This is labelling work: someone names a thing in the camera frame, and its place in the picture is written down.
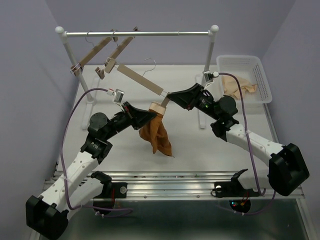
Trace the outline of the brown underwear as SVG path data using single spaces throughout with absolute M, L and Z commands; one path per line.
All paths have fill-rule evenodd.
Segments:
M 172 145 L 163 124 L 166 107 L 152 102 L 149 112 L 155 113 L 156 116 L 139 130 L 139 136 L 151 144 L 153 154 L 159 151 L 165 156 L 172 157 Z

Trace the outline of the beige clip hanger with underwear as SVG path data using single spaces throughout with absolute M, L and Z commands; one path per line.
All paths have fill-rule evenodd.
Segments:
M 156 67 L 157 67 L 157 63 L 153 58 L 146 58 L 146 60 L 152 60 L 153 61 L 153 68 L 146 70 L 142 75 L 138 74 L 137 72 L 133 71 L 131 68 L 127 67 L 124 64 L 119 64 L 117 67 L 117 71 L 122 73 L 123 75 L 127 76 L 128 78 L 134 80 L 135 82 L 137 82 L 138 84 L 144 86 L 145 88 L 147 88 L 148 90 L 150 90 L 151 92 L 157 94 L 158 96 L 163 96 L 164 99 L 161 102 L 161 106 L 166 108 L 168 103 L 169 103 L 169 99 L 167 98 L 168 93 L 166 91 L 164 91 L 164 89 L 160 86 L 158 86 L 157 84 L 155 84 L 154 82 L 152 82 L 151 80 L 148 80 L 147 78 L 144 77 L 145 73 L 147 72 L 151 72 L 153 71 Z

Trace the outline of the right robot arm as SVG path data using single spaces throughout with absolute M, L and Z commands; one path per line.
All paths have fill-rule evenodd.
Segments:
M 309 170 L 298 146 L 293 143 L 282 145 L 245 129 L 233 117 L 238 109 L 231 96 L 224 95 L 215 100 L 208 90 L 196 83 L 186 90 L 169 93 L 167 98 L 183 109 L 197 108 L 213 118 L 215 122 L 210 126 L 216 137 L 248 151 L 267 166 L 268 169 L 262 172 L 238 171 L 229 182 L 220 185 L 221 192 L 237 196 L 252 189 L 273 189 L 286 197 L 309 178 Z

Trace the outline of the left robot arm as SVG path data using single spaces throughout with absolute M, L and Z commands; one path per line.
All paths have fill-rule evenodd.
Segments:
M 139 130 L 155 117 L 156 113 L 135 108 L 127 101 L 113 118 L 102 112 L 93 114 L 86 140 L 69 167 L 63 166 L 63 174 L 47 190 L 27 200 L 27 226 L 49 240 L 57 240 L 76 210 L 96 196 L 111 193 L 111 178 L 94 171 L 113 146 L 108 140 L 128 127 Z

